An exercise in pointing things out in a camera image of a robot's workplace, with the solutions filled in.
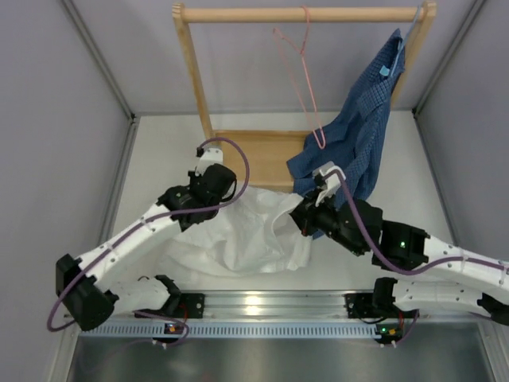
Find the white shirt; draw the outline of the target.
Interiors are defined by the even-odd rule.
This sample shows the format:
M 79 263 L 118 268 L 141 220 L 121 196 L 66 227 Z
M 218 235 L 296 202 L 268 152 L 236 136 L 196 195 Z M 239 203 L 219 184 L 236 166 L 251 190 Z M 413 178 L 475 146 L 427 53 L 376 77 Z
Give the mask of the white shirt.
M 167 241 L 155 268 L 172 277 L 243 277 L 306 267 L 312 239 L 290 216 L 296 193 L 247 187 L 216 217 Z

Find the pink wire hanger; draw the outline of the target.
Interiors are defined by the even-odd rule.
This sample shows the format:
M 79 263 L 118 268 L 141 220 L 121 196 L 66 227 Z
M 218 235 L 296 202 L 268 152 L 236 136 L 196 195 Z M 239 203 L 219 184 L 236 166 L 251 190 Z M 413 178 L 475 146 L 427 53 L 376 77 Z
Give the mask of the pink wire hanger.
M 321 118 L 318 115 L 316 97 L 315 97 L 315 94 L 313 91 L 312 81 L 311 81 L 311 77 L 309 75 L 309 69 L 308 69 L 308 65 L 306 63 L 306 56 L 305 56 L 307 42 L 309 39 L 310 26 L 311 26 L 311 14 L 310 14 L 307 6 L 302 5 L 301 8 L 305 15 L 305 33 L 304 33 L 304 36 L 302 38 L 300 45 L 295 44 L 291 39 L 289 39 L 277 27 L 273 28 L 272 36 L 274 39 L 274 43 L 277 47 L 279 56 L 282 60 L 282 63 L 284 64 L 284 66 L 286 68 L 290 83 L 292 84 L 293 90 L 297 96 L 297 99 L 299 101 L 301 109 L 305 115 L 305 119 L 306 119 L 306 121 L 309 125 L 309 128 L 310 128 L 310 131 L 314 137 L 315 143 L 317 144 L 317 146 L 320 150 L 323 150 L 326 148 L 327 141 L 326 141 L 326 136 L 324 133 L 323 124 L 321 122 Z M 294 71 L 291 68 L 291 65 L 289 64 L 285 50 L 282 47 L 283 41 L 286 42 L 289 45 L 289 47 L 291 47 L 292 50 L 295 51 L 298 54 L 298 56 L 300 57 L 302 70 L 303 70 L 303 73 L 305 76 L 305 82 L 306 82 L 306 85 L 307 85 L 307 88 L 309 91 L 311 106 L 313 107 L 313 112 L 308 111 L 308 108 L 305 106 L 303 96 L 301 94 L 301 91 L 299 90 L 297 81 L 295 79 Z

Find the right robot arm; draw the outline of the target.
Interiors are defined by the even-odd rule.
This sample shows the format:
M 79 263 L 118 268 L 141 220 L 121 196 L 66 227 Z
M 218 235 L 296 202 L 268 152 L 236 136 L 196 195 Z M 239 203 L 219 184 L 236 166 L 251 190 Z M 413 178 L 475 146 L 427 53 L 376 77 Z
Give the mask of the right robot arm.
M 419 310 L 456 310 L 508 323 L 508 265 L 448 244 L 408 224 L 383 219 L 381 209 L 354 200 L 304 199 L 291 213 L 303 236 L 323 232 L 390 276 L 349 303 L 350 316 L 410 317 Z

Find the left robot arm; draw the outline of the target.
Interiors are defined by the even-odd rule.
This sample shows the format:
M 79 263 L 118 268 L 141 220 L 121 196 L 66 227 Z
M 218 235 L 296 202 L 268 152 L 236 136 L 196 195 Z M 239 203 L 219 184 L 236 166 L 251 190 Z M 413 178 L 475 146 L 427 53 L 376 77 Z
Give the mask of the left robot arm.
M 167 189 L 132 225 L 96 249 L 56 262 L 56 294 L 74 322 L 88 331 L 110 316 L 140 310 L 172 317 L 181 291 L 166 275 L 132 283 L 119 276 L 144 255 L 194 224 L 212 219 L 220 203 L 231 201 L 235 173 L 220 164 L 189 172 L 189 184 Z

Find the blue checked shirt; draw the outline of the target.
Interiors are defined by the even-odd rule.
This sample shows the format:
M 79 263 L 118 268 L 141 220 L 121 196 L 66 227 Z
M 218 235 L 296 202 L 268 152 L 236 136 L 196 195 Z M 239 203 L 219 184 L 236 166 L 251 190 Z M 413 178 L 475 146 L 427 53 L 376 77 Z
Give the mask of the blue checked shirt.
M 287 162 L 293 192 L 306 195 L 315 188 L 312 172 L 332 161 L 346 175 L 351 195 L 366 200 L 379 176 L 392 92 L 405 71 L 405 48 L 393 77 L 389 71 L 403 39 L 396 29 L 351 87 L 341 112 L 324 126 L 326 148 L 320 150 L 312 134 L 301 153 Z

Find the light blue hanger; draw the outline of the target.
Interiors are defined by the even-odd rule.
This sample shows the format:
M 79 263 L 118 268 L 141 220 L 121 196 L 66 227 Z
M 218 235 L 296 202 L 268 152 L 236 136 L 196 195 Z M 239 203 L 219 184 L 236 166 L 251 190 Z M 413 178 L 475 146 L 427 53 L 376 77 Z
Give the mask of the light blue hanger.
M 417 7 L 417 11 L 416 11 L 416 13 L 415 13 L 415 15 L 414 15 L 414 19 L 413 19 L 413 21 L 410 23 L 410 28 L 408 29 L 408 31 L 407 31 L 407 33 L 406 33 L 405 37 L 404 37 L 404 38 L 403 38 L 403 39 L 399 42 L 399 44 L 398 44 L 398 51 L 397 51 L 397 54 L 396 54 L 396 56 L 395 56 L 395 58 L 394 58 L 393 64 L 392 64 L 392 66 L 391 66 L 391 68 L 390 68 L 390 71 L 389 71 L 389 77 L 393 77 L 393 76 L 394 76 L 394 72 L 395 72 L 396 68 L 398 67 L 398 63 L 399 63 L 399 61 L 400 61 L 400 56 L 401 56 L 401 54 L 402 54 L 402 51 L 403 51 L 403 49 L 404 49 L 404 48 L 405 48 L 405 46 L 406 46 L 406 43 L 407 43 L 407 41 L 408 41 L 408 39 L 409 39 L 409 37 L 410 37 L 410 33 L 414 30 L 414 26 L 416 25 L 416 23 L 417 23 L 417 21 L 418 21 L 418 19 L 419 19 L 419 15 L 420 15 L 420 13 L 421 13 L 421 9 L 422 9 L 422 6 L 421 6 L 421 5 L 419 5 L 419 6 Z

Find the wooden clothes rack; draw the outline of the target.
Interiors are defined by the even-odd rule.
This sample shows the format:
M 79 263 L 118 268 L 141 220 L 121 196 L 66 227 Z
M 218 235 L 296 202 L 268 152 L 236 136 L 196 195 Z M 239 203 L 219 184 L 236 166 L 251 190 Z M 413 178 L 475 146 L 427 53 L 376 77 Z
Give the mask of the wooden clothes rack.
M 302 5 L 311 14 L 306 63 L 322 124 L 339 111 L 386 38 L 403 36 L 419 5 L 419 19 L 404 60 L 411 68 L 437 16 L 434 1 L 181 1 L 171 16 L 204 135 L 236 141 L 251 170 L 252 186 L 289 192 L 287 161 L 307 134 L 305 115 L 274 43 L 279 28 L 300 45 Z M 308 111 L 313 112 L 298 54 L 282 42 Z

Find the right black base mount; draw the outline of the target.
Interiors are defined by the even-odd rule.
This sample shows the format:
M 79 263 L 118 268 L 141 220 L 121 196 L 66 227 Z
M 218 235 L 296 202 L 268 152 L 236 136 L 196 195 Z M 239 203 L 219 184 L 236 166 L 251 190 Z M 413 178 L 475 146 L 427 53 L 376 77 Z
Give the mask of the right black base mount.
M 361 292 L 346 294 L 344 296 L 344 301 L 348 317 L 351 319 L 373 322 L 382 317 L 373 307 L 372 293 Z

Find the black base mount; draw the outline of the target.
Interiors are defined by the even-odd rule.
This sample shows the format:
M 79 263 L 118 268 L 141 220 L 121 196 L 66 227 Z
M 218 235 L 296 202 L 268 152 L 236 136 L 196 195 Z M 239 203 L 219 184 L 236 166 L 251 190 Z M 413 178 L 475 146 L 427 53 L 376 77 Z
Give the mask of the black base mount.
M 348 317 L 351 319 L 373 322 L 382 317 L 373 307 L 372 293 L 361 292 L 346 294 L 344 296 L 344 301 Z
M 205 295 L 201 293 L 183 293 L 179 300 L 175 318 L 201 319 L 204 316 Z

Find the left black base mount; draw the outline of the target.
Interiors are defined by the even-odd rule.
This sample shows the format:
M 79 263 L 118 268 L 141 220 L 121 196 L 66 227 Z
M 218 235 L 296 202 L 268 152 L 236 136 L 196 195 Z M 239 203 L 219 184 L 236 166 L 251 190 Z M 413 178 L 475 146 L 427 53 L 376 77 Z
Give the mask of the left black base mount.
M 201 319 L 204 316 L 205 295 L 201 293 L 183 293 L 179 300 L 175 318 Z

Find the aluminium mounting rail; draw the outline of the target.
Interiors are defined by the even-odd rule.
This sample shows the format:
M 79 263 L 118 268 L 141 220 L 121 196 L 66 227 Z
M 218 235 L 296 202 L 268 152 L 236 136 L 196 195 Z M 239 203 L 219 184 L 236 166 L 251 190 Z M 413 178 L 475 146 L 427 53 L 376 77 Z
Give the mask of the aluminium mounting rail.
M 493 318 L 498 302 L 487 294 L 447 283 L 382 282 L 372 293 L 372 304 L 381 318 L 412 318 L 417 312 L 455 312 Z M 81 325 L 96 327 L 113 315 L 130 313 L 141 317 L 154 314 L 174 318 L 181 295 L 150 288 L 146 291 L 122 291 L 117 294 L 72 292 L 63 304 Z M 316 293 L 201 293 L 205 295 L 202 318 L 247 317 L 339 317 L 349 318 L 344 296 L 336 292 Z

